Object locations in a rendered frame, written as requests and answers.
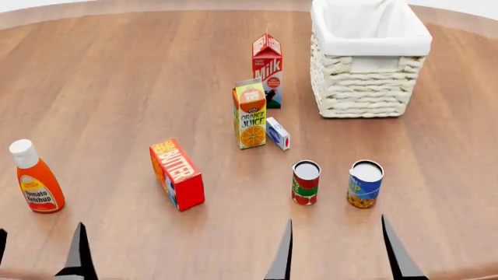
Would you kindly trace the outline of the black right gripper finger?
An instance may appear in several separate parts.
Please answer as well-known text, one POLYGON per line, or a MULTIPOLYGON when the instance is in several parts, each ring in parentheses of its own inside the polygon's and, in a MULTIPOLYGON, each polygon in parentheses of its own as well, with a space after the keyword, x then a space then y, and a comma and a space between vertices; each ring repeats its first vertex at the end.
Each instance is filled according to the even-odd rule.
POLYGON ((264 280, 290 280, 293 253, 293 223, 289 219, 283 231, 275 258, 266 273, 264 280))
POLYGON ((381 216, 384 245, 394 280, 429 280, 409 256, 387 216, 381 216))

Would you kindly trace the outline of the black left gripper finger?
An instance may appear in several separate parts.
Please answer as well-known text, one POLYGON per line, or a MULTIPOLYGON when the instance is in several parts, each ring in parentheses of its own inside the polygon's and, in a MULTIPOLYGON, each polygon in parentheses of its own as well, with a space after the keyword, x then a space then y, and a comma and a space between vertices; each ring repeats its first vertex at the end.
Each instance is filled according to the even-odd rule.
POLYGON ((0 228, 0 264, 2 263, 2 259, 5 253, 6 241, 7 241, 8 233, 0 228))
POLYGON ((65 266, 54 276, 54 280, 98 280, 83 223, 75 229, 65 266))

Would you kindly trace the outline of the tomato ketchup bottle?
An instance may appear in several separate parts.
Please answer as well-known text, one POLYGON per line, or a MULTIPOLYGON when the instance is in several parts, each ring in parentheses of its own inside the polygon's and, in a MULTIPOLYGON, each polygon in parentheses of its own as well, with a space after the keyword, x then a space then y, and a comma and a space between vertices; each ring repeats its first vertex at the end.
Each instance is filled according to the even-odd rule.
POLYGON ((61 187, 47 164, 38 156, 29 139, 19 139, 9 146, 16 164, 20 190, 28 207, 37 213, 59 212, 65 206, 61 187))

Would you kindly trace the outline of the red tomato sauce can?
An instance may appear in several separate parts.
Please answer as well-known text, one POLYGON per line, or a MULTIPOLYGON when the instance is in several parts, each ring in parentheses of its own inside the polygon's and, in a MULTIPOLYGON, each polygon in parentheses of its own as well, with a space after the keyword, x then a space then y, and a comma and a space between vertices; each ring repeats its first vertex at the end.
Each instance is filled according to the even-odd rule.
POLYGON ((298 205, 313 205, 317 202, 320 166, 312 160, 300 160, 292 166, 292 199, 298 205))

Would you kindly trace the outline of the white wicker basket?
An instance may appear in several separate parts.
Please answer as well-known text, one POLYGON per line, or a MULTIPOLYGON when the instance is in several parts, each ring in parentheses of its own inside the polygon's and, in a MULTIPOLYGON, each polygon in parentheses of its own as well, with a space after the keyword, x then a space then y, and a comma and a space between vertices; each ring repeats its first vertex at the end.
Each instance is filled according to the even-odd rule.
POLYGON ((426 58, 395 58, 388 69, 352 69, 358 60, 327 55, 317 36, 311 35, 310 84, 319 114, 325 118, 402 116, 426 58))

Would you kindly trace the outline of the white cloth basket liner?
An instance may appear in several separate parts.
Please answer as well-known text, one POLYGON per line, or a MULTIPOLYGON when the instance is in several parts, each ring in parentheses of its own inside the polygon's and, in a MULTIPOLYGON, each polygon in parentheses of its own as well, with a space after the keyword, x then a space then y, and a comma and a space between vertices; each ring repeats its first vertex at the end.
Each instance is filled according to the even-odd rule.
POLYGON ((390 71, 430 52, 432 37, 405 0, 313 0, 310 14, 320 50, 351 57, 354 72, 390 71))

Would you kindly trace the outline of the blue soup can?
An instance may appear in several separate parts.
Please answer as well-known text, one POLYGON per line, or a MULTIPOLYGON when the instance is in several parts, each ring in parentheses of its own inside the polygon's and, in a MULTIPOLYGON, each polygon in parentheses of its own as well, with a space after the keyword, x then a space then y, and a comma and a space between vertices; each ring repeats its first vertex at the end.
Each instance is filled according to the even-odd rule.
POLYGON ((372 160, 358 160, 349 170, 348 202, 362 209, 374 207, 383 179, 381 165, 372 160))

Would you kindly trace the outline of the small white blue box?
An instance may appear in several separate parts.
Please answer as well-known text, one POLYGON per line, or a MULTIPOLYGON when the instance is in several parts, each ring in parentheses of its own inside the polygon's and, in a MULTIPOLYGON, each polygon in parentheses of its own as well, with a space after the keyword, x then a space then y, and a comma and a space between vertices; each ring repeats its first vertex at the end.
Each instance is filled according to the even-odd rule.
POLYGON ((290 134, 273 117, 266 119, 266 134, 273 140, 282 151, 290 147, 290 134))

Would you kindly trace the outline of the red butter box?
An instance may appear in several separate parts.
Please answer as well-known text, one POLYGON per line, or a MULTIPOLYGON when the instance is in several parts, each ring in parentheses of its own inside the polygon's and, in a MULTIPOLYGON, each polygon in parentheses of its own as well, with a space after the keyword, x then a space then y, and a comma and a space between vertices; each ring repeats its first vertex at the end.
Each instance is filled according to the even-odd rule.
POLYGON ((202 173, 175 138, 151 145, 149 153, 156 178, 179 211, 205 202, 202 173))

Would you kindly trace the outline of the orange juice carton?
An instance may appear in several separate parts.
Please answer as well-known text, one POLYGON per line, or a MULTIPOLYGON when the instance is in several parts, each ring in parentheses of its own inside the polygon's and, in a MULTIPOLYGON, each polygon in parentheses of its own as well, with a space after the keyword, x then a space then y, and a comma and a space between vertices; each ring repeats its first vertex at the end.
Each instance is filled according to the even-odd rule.
POLYGON ((260 78, 235 84, 232 89, 233 125, 240 149, 265 144, 266 97, 260 78))

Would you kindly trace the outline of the red milk carton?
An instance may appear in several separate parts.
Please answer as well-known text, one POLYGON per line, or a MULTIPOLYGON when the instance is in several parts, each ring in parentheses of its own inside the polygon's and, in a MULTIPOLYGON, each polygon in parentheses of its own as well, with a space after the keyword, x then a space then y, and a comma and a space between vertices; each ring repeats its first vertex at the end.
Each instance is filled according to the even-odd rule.
POLYGON ((252 74, 260 78, 268 109, 282 106, 282 45, 265 32, 252 44, 252 74))

